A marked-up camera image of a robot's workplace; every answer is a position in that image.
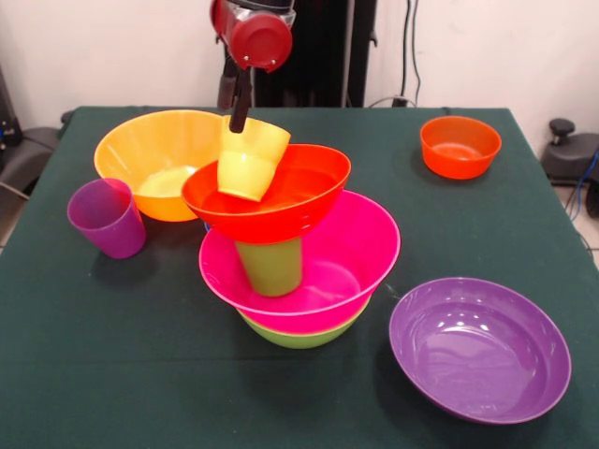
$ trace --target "table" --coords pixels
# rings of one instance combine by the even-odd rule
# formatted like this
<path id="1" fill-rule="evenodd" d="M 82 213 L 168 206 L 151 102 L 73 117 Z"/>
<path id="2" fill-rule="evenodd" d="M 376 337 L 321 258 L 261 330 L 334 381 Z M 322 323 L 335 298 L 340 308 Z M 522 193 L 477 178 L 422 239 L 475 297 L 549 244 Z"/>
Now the table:
<path id="1" fill-rule="evenodd" d="M 319 349 L 271 345 L 210 293 L 198 221 L 148 219 L 136 257 L 99 254 L 66 219 L 96 174 L 96 143 L 151 108 L 81 108 L 0 257 L 0 446 L 44 448 L 599 447 L 599 274 L 506 109 L 258 109 L 296 142 L 346 152 L 347 187 L 402 231 L 397 266 L 366 312 Z M 430 173 L 418 130 L 448 112 L 502 135 L 474 181 Z M 474 276 L 540 305 L 569 342 L 574 375 L 549 414 L 486 427 L 431 405 L 387 342 L 398 298 Z"/>

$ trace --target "orange bowl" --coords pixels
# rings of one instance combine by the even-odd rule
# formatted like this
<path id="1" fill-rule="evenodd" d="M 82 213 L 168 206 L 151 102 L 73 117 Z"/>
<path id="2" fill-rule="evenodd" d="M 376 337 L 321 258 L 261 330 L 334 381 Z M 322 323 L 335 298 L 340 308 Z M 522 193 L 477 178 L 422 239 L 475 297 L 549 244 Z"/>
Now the orange bowl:
<path id="1" fill-rule="evenodd" d="M 302 237 L 329 213 L 349 172 L 349 158 L 320 145 L 291 144 L 262 201 L 218 192 L 218 162 L 191 176 L 183 199 L 221 234 L 245 243 L 271 244 Z"/>
<path id="2" fill-rule="evenodd" d="M 218 159 L 222 122 L 222 116 L 199 110 L 142 115 L 102 138 L 95 149 L 95 170 L 101 178 L 127 183 L 138 209 L 149 217 L 194 220 L 181 190 L 196 170 Z"/>
<path id="3" fill-rule="evenodd" d="M 499 133 L 468 117 L 446 116 L 426 122 L 420 130 L 427 167 L 452 180 L 482 175 L 502 147 Z"/>

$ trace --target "bowl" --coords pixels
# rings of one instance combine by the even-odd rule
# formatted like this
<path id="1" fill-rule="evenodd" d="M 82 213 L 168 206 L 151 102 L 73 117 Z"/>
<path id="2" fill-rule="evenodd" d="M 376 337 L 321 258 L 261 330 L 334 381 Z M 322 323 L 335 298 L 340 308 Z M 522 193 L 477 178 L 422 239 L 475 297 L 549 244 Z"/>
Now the bowl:
<path id="1" fill-rule="evenodd" d="M 241 318 L 262 338 L 270 341 L 271 343 L 283 346 L 288 349 L 312 349 L 323 344 L 327 344 L 339 336 L 341 336 L 351 325 L 353 325 L 358 317 L 366 310 L 368 306 L 369 298 L 362 305 L 362 307 L 356 312 L 354 316 L 349 318 L 345 323 L 314 334 L 289 334 L 285 332 L 278 332 L 276 330 L 268 329 L 260 325 L 259 323 L 251 320 L 249 317 L 240 311 Z"/>
<path id="2" fill-rule="evenodd" d="M 349 158 L 320 145 L 291 144 L 262 201 L 218 192 L 218 162 L 191 176 L 183 199 L 221 234 L 244 243 L 272 244 L 306 235 L 329 212 L 349 172 Z"/>
<path id="3" fill-rule="evenodd" d="M 354 316 L 393 268 L 400 252 L 393 218 L 366 196 L 343 191 L 302 239 L 303 276 L 293 292 L 263 297 L 252 289 L 235 243 L 211 229 L 199 250 L 206 284 L 251 320 L 279 332 L 322 332 Z"/>
<path id="4" fill-rule="evenodd" d="M 101 178 L 128 184 L 145 215 L 164 222 L 194 220 L 181 189 L 197 169 L 218 158 L 222 121 L 220 115 L 186 109 L 139 116 L 102 138 L 95 170 Z"/>
<path id="5" fill-rule="evenodd" d="M 530 421 L 553 408 L 570 382 L 560 330 L 529 299 L 497 283 L 423 283 L 396 306 L 389 337 L 416 388 L 470 421 Z"/>
<path id="6" fill-rule="evenodd" d="M 502 146 L 499 133 L 479 120 L 445 116 L 420 130 L 422 157 L 434 173 L 453 180 L 482 175 Z"/>

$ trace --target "red bowl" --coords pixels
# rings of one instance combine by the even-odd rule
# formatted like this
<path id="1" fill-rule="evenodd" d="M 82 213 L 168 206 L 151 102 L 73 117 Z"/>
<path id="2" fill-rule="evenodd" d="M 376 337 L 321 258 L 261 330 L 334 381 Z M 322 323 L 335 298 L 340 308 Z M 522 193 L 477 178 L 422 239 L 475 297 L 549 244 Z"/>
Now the red bowl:
<path id="1" fill-rule="evenodd" d="M 345 187 L 349 158 L 320 145 L 291 144 L 259 203 L 221 194 L 218 162 L 183 186 L 183 200 L 219 233 L 245 243 L 270 244 L 306 235 L 327 215 Z"/>
<path id="2" fill-rule="evenodd" d="M 491 126 L 460 116 L 426 122 L 420 130 L 420 140 L 427 167 L 452 180 L 482 175 L 502 146 L 502 138 Z"/>

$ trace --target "cup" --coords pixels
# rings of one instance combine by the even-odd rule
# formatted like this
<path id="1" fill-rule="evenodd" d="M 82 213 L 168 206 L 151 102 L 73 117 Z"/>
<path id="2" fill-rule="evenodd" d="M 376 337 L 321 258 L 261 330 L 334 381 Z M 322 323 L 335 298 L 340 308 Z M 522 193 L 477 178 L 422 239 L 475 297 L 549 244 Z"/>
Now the cup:
<path id="1" fill-rule="evenodd" d="M 235 242 L 250 284 L 263 297 L 281 297 L 301 284 L 301 239 L 272 245 Z"/>
<path id="2" fill-rule="evenodd" d="M 260 201 L 269 190 L 291 135 L 274 124 L 246 119 L 243 132 L 228 129 L 230 116 L 223 120 L 223 150 L 218 159 L 218 191 Z"/>
<path id="3" fill-rule="evenodd" d="M 106 178 L 84 184 L 66 207 L 69 222 L 105 255 L 131 257 L 141 250 L 146 230 L 131 189 Z"/>

